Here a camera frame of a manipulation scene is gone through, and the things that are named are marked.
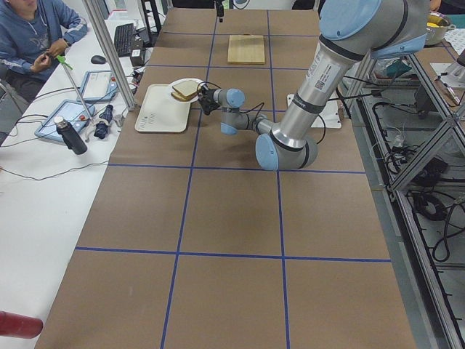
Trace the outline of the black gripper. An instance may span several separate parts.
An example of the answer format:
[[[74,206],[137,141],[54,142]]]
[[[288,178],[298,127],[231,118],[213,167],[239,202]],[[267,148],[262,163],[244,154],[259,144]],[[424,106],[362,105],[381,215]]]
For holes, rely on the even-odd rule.
[[[198,93],[198,102],[206,116],[209,116],[212,111],[220,108],[220,104],[215,99],[215,93],[218,89],[208,87],[206,82],[201,82],[197,85],[196,92]]]

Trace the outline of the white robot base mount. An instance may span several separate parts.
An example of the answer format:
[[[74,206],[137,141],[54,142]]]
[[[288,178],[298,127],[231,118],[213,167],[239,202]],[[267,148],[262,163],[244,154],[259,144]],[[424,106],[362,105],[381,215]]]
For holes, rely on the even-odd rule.
[[[329,129],[341,128],[341,120],[339,117],[339,105],[336,101],[328,102],[323,111],[312,124],[312,128],[324,127]]]

